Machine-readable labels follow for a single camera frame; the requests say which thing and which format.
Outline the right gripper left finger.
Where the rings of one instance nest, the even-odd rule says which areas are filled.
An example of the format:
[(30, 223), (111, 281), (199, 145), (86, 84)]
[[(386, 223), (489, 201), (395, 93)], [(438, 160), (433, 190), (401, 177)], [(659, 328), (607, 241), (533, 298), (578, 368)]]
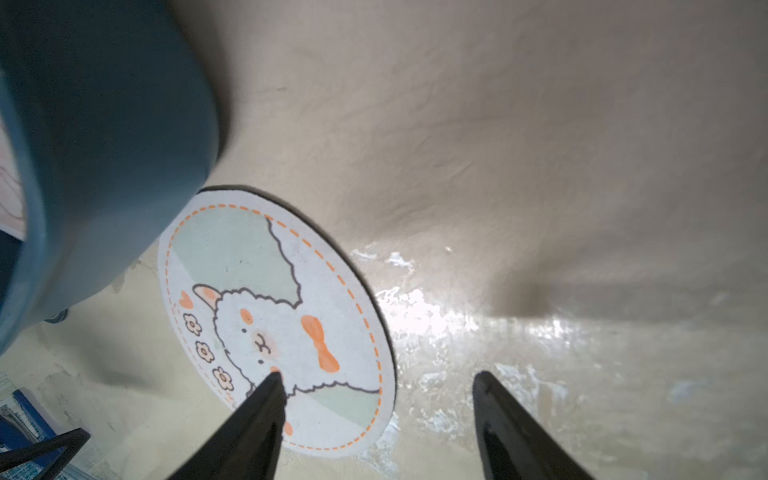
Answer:
[(170, 479), (272, 479), (281, 449), (286, 402), (281, 375), (269, 374)]

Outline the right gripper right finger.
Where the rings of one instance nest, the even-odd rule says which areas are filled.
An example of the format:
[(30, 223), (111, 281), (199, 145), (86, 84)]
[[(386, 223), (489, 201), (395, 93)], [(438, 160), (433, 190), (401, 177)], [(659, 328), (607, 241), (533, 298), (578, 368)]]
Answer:
[(490, 372), (472, 386), (475, 430), (486, 479), (590, 479)]

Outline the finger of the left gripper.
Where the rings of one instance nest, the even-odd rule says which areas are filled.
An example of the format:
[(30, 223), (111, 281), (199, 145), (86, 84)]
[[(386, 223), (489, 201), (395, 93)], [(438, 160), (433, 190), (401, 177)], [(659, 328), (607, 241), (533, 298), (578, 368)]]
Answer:
[(54, 460), (36, 476), (39, 480), (54, 480), (70, 464), (76, 454), (90, 440), (91, 435), (79, 428), (54, 438), (10, 450), (1, 454), (1, 478), (6, 471), (34, 462), (36, 459), (54, 454)]

